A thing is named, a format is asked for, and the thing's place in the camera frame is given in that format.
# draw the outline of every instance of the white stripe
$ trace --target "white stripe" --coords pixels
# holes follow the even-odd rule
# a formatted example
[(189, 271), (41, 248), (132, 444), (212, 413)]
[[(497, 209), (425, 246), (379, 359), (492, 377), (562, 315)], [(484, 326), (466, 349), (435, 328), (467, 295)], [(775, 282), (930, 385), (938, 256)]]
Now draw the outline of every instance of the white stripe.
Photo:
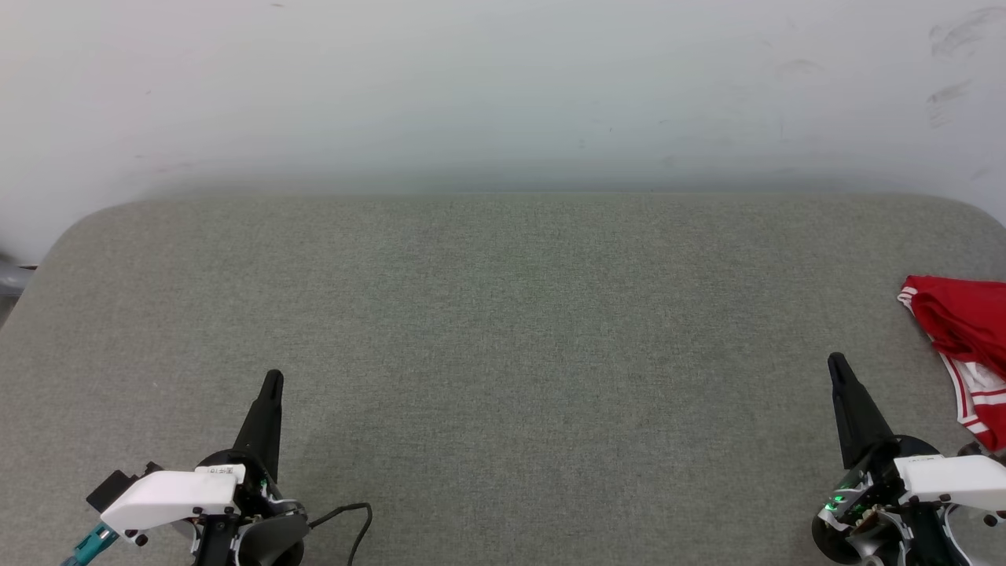
[(952, 368), (950, 365), (950, 359), (944, 356), (942, 353), (937, 353), (937, 354), (940, 354), (940, 360), (944, 361), (944, 366), (947, 367), (947, 373), (950, 374), (950, 382), (954, 384), (954, 403), (957, 405), (957, 422), (963, 424), (964, 421), (973, 418), (974, 411), (968, 412), (968, 406), (961, 404), (961, 398), (964, 397), (965, 399), (967, 399), (968, 397), (971, 396), (961, 395), (961, 383), (957, 380), (957, 375), (954, 374), (954, 368)]
[(1002, 405), (1006, 403), (1006, 393), (997, 395), (977, 395), (973, 399), (975, 405)]
[(909, 294), (908, 290), (911, 290), (911, 288), (905, 288), (904, 290), (901, 290), (901, 293), (897, 295), (897, 301), (901, 302), (901, 305), (903, 305), (905, 308), (907, 308), (908, 311), (911, 311), (911, 298), (917, 292), (915, 292), (914, 290), (911, 290), (912, 293)]
[(979, 391), (995, 391), (1006, 388), (1003, 381), (995, 372), (977, 362), (966, 362), (964, 366), (968, 369), (968, 389), (978, 393)]
[(970, 430), (971, 432), (973, 432), (975, 434), (979, 434), (981, 432), (988, 432), (988, 430), (989, 430), (989, 427), (985, 426), (982, 423), (975, 423), (973, 425), (968, 425), (967, 428), (968, 428), (968, 430)]
[(964, 384), (964, 402), (966, 404), (965, 413), (969, 415), (975, 414), (975, 398), (971, 395), (971, 388), (974, 384), (968, 381), (968, 373), (964, 371), (964, 363), (954, 360), (953, 358), (948, 358), (950, 363), (957, 368), (957, 373), (961, 376), (961, 382)]

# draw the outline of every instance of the red cloth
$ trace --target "red cloth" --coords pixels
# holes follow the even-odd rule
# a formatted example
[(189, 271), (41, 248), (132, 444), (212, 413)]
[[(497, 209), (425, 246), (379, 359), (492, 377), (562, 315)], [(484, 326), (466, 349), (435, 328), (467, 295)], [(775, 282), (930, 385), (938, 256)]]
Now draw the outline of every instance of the red cloth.
[(1006, 282), (912, 274), (897, 299), (947, 366), (958, 421), (990, 450), (1006, 448)]

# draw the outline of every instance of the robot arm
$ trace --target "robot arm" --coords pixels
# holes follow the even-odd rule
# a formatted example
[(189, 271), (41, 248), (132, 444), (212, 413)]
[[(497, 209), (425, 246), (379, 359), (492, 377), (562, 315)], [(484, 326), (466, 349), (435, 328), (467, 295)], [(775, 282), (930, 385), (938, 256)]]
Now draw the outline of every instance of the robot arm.
[[(304, 506), (280, 494), (276, 477), (282, 396), (283, 374), (274, 370), (266, 376), (234, 446), (211, 454), (194, 471), (169, 471), (151, 462), (141, 477), (113, 473), (87, 498), (102, 514), (102, 523), (63, 564), (86, 566), (120, 537), (144, 546), (145, 531), (168, 524), (192, 537), (195, 566), (300, 564), (303, 539), (311, 530), (357, 507), (339, 508), (309, 524)], [(367, 510), (367, 522), (353, 553), (370, 525), (370, 506), (359, 505)]]
[(828, 366), (848, 471), (814, 519), (818, 548), (841, 564), (972, 566), (950, 516), (962, 506), (1006, 515), (1006, 466), (981, 453), (947, 458), (892, 434), (845, 358), (833, 354)]

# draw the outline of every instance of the gray fabric table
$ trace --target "gray fabric table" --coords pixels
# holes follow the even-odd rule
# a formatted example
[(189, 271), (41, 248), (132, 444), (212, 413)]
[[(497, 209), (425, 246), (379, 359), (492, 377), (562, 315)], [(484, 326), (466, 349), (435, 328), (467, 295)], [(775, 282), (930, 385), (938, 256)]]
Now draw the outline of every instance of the gray fabric table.
[[(278, 368), (280, 486), (315, 517), (373, 504), (357, 564), (826, 564), (828, 354), (895, 432), (956, 452), (946, 370), (894, 298), (908, 273), (1006, 279), (1003, 257), (999, 223), (928, 197), (99, 212), (0, 331), (0, 562), (67, 556), (112, 470), (229, 446)], [(362, 519), (311, 535), (305, 563), (344, 563)], [(95, 564), (191, 563), (170, 529), (151, 539)]]

